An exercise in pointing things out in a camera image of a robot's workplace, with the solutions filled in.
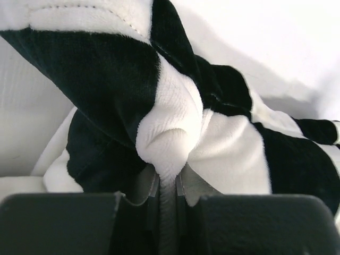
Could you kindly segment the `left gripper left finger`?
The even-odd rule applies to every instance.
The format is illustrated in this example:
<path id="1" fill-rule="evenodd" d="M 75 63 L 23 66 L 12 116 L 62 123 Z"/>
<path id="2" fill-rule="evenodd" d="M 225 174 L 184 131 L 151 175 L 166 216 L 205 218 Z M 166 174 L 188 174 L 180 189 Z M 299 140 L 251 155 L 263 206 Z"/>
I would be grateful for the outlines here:
<path id="1" fill-rule="evenodd" d="M 122 192 L 16 194 L 1 203 L 1 254 L 156 254 L 159 176 Z"/>

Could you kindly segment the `black white checkered pillowcase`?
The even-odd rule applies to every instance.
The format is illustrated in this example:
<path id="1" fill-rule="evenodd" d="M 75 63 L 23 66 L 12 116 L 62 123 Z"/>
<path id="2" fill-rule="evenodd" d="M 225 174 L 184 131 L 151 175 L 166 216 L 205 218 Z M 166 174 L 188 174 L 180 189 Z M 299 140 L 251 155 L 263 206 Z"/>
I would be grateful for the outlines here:
<path id="1" fill-rule="evenodd" d="M 108 192 L 152 164 L 169 202 L 189 165 L 223 194 L 339 208 L 339 122 L 269 108 L 196 55 L 169 1 L 1 1 L 1 36 L 73 109 L 33 168 L 49 192 Z"/>

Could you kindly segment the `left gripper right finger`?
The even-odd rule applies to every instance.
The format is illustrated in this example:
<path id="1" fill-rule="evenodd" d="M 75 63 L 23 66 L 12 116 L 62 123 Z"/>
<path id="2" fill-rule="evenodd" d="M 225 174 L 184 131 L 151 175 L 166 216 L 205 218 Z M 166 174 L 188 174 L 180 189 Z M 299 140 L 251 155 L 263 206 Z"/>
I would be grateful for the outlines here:
<path id="1" fill-rule="evenodd" d="M 180 254 L 339 254 L 329 209 L 306 195 L 224 195 L 189 166 L 176 178 Z"/>

